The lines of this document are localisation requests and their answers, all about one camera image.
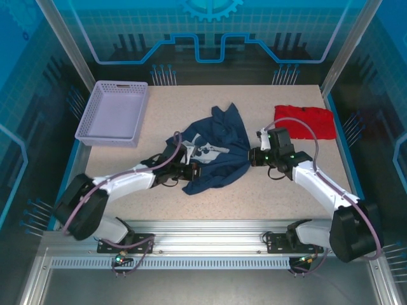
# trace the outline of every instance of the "metal frame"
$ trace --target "metal frame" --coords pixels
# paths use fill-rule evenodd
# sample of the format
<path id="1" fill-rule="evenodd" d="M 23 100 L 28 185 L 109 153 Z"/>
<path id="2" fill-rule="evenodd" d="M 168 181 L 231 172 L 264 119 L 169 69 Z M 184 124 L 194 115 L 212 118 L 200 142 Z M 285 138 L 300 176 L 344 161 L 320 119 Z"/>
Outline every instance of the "metal frame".
<path id="1" fill-rule="evenodd" d="M 41 8 L 46 20 L 51 25 L 55 35 L 58 37 L 59 42 L 67 53 L 69 59 L 75 66 L 79 76 L 85 83 L 89 92 L 92 92 L 95 86 L 95 78 L 88 67 L 85 59 L 82 56 L 74 38 L 69 32 L 64 20 L 62 19 L 59 10 L 52 0 L 36 0 L 38 6 Z"/>
<path id="2" fill-rule="evenodd" d="M 393 275 L 383 255 L 379 259 L 369 262 L 373 281 L 376 285 L 378 296 L 383 305 L 405 304 L 397 290 Z"/>
<path id="3" fill-rule="evenodd" d="M 142 269 L 288 269 L 288 258 L 303 254 L 267 254 L 261 237 L 266 231 L 283 233 L 293 221 L 134 221 L 129 224 L 139 233 L 156 234 L 153 253 L 148 255 Z M 96 248 L 97 241 L 93 238 L 76 241 L 59 231 L 45 232 L 20 305 L 41 304 L 51 269 L 110 269 L 109 262 L 114 255 L 97 254 Z M 132 255 L 136 261 L 140 256 Z M 369 266 L 379 304 L 402 305 L 386 258 L 370 262 Z"/>
<path id="4" fill-rule="evenodd" d="M 95 84 L 94 77 L 58 9 L 52 0 L 36 1 L 86 87 L 92 91 Z M 382 2 L 382 0 L 367 1 L 322 84 L 323 98 L 328 96 Z M 86 164 L 86 160 L 81 160 L 79 163 Z M 81 165 L 75 166 L 70 174 L 74 174 L 76 170 L 80 170 L 79 168 Z M 155 247 L 153 253 L 149 255 L 152 259 L 187 261 L 191 258 L 231 260 L 245 258 L 248 261 L 259 261 L 259 259 L 284 260 L 288 257 L 284 253 L 267 254 L 266 245 L 261 241 L 261 237 L 265 231 L 283 233 L 287 225 L 294 221 L 142 221 L 131 222 L 130 225 L 139 233 L 156 234 Z M 77 242 L 71 237 L 62 236 L 61 232 L 45 232 L 20 304 L 41 304 L 52 273 L 51 269 L 57 268 L 53 264 L 56 260 L 72 261 L 75 258 L 106 260 L 111 257 L 111 255 L 96 254 L 96 246 L 97 241 L 93 238 Z M 402 304 L 385 257 L 370 262 L 369 265 L 381 304 Z"/>
<path id="5" fill-rule="evenodd" d="M 348 37 L 343 43 L 338 56 L 335 58 L 335 61 L 333 62 L 321 86 L 323 98 L 326 98 L 329 92 L 331 92 L 334 84 L 339 78 L 339 75 L 341 74 L 343 68 L 345 68 L 346 63 L 348 62 L 356 46 L 361 41 L 365 30 L 368 28 L 370 21 L 375 16 L 381 3 L 382 0 L 366 0 L 366 4 L 363 6 L 361 13 L 357 17 L 354 26 L 350 30 Z"/>

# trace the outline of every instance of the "black bracket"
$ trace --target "black bracket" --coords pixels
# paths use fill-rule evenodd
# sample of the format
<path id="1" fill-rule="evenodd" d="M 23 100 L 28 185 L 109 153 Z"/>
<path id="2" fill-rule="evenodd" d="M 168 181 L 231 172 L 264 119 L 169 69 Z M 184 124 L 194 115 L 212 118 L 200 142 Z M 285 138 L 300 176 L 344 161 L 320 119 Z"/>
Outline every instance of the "black bracket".
<path id="1" fill-rule="evenodd" d="M 130 244 L 138 243 L 138 242 L 145 240 L 152 236 L 154 236 L 154 234 L 148 234 L 148 233 L 137 234 L 136 233 L 133 235 L 133 240 L 131 241 Z M 150 244 L 150 242 L 147 241 L 137 247 L 128 249 L 127 253 L 128 254 L 144 254 L 146 252 L 146 249 L 149 244 Z M 154 247 L 154 245 L 152 245 L 150 247 L 150 249 L 147 251 L 147 254 L 153 253 L 153 247 Z M 112 247 L 111 245 L 108 245 L 107 243 L 104 243 L 102 240 L 100 240 L 98 242 L 96 251 L 97 251 L 97 253 L 101 253 L 101 254 L 117 254 L 120 250 L 121 250 L 120 248 Z"/>
<path id="2" fill-rule="evenodd" d="M 314 254 L 316 252 L 321 254 L 324 252 L 322 247 L 302 244 L 297 245 L 294 250 L 285 233 L 267 232 L 263 241 L 266 243 L 268 254 Z"/>

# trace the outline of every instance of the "gear logo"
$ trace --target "gear logo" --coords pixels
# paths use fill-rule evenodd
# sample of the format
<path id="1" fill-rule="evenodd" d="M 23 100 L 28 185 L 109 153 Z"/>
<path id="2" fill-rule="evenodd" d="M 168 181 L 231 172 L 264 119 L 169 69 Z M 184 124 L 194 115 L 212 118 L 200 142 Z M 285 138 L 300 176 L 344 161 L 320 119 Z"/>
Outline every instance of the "gear logo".
<path id="1" fill-rule="evenodd" d="M 0 9 L 8 10 L 14 21 L 23 30 L 29 30 L 37 20 L 35 0 L 0 0 Z"/>
<path id="2" fill-rule="evenodd" d="M 180 0 L 180 4 L 184 13 L 190 13 L 191 17 L 212 22 L 214 19 L 221 21 L 222 17 L 229 18 L 229 13 L 236 12 L 243 0 Z"/>

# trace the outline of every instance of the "metal base plate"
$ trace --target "metal base plate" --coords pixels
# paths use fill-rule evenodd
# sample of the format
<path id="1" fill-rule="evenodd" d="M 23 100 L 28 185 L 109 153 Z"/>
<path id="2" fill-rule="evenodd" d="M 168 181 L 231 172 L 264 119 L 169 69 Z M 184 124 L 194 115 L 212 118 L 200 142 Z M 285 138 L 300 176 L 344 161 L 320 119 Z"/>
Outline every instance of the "metal base plate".
<path id="1" fill-rule="evenodd" d="M 145 240 L 146 238 L 149 238 L 151 236 L 154 236 L 154 234 L 134 234 L 133 242 L 132 243 L 137 243 L 139 241 Z M 143 243 L 142 245 L 139 245 L 138 247 L 128 249 L 127 252 L 129 254 L 144 254 L 148 246 L 148 242 Z M 153 253 L 153 247 L 150 247 L 148 250 L 148 254 Z M 103 254 L 117 254 L 120 251 L 119 248 L 114 248 L 107 243 L 104 243 L 103 241 L 98 242 L 97 245 L 97 253 L 103 253 Z"/>
<path id="2" fill-rule="evenodd" d="M 313 254 L 315 251 L 320 254 L 324 252 L 322 247 L 314 245 L 297 245 L 296 250 L 293 250 L 285 233 L 266 233 L 264 240 L 269 254 Z"/>
<path id="3" fill-rule="evenodd" d="M 120 269 L 134 267 L 140 261 L 132 259 Z M 50 269 L 91 269 L 110 270 L 114 257 L 93 255 L 89 257 L 52 257 Z M 158 257 L 146 256 L 139 269 L 141 270 L 271 270 L 289 269 L 288 257 Z"/>

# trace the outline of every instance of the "circuit pattern graphic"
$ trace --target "circuit pattern graphic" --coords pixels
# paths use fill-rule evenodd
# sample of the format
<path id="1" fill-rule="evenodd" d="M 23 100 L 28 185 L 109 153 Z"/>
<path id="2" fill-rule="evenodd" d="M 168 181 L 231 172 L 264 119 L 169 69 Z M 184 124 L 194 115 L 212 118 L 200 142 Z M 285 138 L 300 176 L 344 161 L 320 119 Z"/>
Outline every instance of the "circuit pattern graphic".
<path id="1" fill-rule="evenodd" d="M 212 22 L 229 18 L 230 13 L 236 12 L 237 6 L 243 4 L 243 0 L 180 0 L 179 3 L 184 13 L 189 13 L 192 18 Z"/>
<path id="2" fill-rule="evenodd" d="M 214 10 L 212 9 L 208 9 L 207 7 L 207 0 L 180 0 L 182 1 L 184 4 L 187 3 L 189 6 L 189 8 L 191 9 L 191 4 L 192 1 L 193 3 L 205 3 L 205 5 L 201 4 L 201 9 L 204 8 L 205 11 L 204 12 L 200 12 L 203 15 L 200 15 L 202 20 L 213 20 L 214 18 Z M 239 5 L 239 3 L 243 3 L 242 0 L 234 0 L 233 2 L 231 2 L 231 0 L 218 0 L 216 3 L 217 5 L 219 4 L 219 1 L 221 1 L 222 3 L 226 3 L 226 1 L 228 2 L 229 6 L 227 7 L 230 11 L 230 6 L 231 4 L 234 5 L 234 8 L 236 8 L 236 6 Z M 94 58 L 94 60 L 100 64 L 100 65 L 142 65 L 144 64 L 148 58 L 150 58 L 152 56 L 152 54 L 154 54 L 154 52 L 159 49 L 161 46 L 165 46 L 168 44 L 177 44 L 176 43 L 176 39 L 177 38 L 192 38 L 193 39 L 193 49 L 195 51 L 195 59 L 197 62 L 201 63 L 201 64 L 218 64 L 221 63 L 225 60 L 225 56 L 226 56 L 226 40 L 229 37 L 242 37 L 244 39 L 243 44 L 258 44 L 260 48 L 262 48 L 267 55 L 269 55 L 276 63 L 278 64 L 321 64 L 323 61 L 325 61 L 331 46 L 333 45 L 333 42 L 339 32 L 339 30 L 341 29 L 341 26 L 344 22 L 345 17 L 347 16 L 348 10 L 350 8 L 350 5 L 352 3 L 353 0 L 349 0 L 346 7 L 344 7 L 339 20 L 337 21 L 337 23 L 335 22 L 335 29 L 332 32 L 332 35 L 329 38 L 329 41 L 326 45 L 325 50 L 323 51 L 323 54 L 321 56 L 320 59 L 285 59 L 285 58 L 279 58 L 273 51 L 272 49 L 265 43 L 264 40 L 262 39 L 253 39 L 250 35 L 250 32 L 240 32 L 240 31 L 225 31 L 225 33 L 222 34 L 221 36 L 221 41 L 220 41 L 220 45 L 219 45 L 219 50 L 220 50 L 220 54 L 218 58 L 202 58 L 200 55 L 200 41 L 199 41 L 199 37 L 197 36 L 196 33 L 194 32 L 188 32 L 188 31 L 183 31 L 183 32 L 178 32 L 178 30 L 174 30 L 175 33 L 171 33 L 168 35 L 168 37 L 165 37 L 164 40 L 161 40 L 159 37 L 156 39 L 156 43 L 153 46 L 150 46 L 148 49 L 146 50 L 144 56 L 141 59 L 137 59 L 137 60 L 101 60 L 97 54 L 97 49 L 95 48 L 95 46 L 92 44 L 91 42 L 91 38 L 88 35 L 88 33 L 85 30 L 85 26 L 83 25 L 78 12 L 76 11 L 72 0 L 68 0 L 69 5 L 71 7 L 71 11 L 73 14 L 73 17 L 76 21 L 76 24 L 78 25 L 83 38 L 85 39 L 86 44 L 89 47 L 90 53 L 92 54 L 92 57 Z M 210 15 L 210 18 L 207 14 L 208 11 L 211 11 L 212 14 Z"/>
<path id="3" fill-rule="evenodd" d="M 394 167 L 396 168 L 397 174 L 399 175 L 400 181 L 404 187 L 404 190 L 407 193 L 407 180 L 406 180 L 406 173 L 403 172 L 403 169 L 400 166 L 399 163 L 399 153 L 400 153 L 400 148 L 403 143 L 407 141 L 407 133 L 404 133 L 401 137 L 399 137 L 396 141 L 396 145 L 394 147 L 394 154 L 393 154 L 393 164 Z"/>

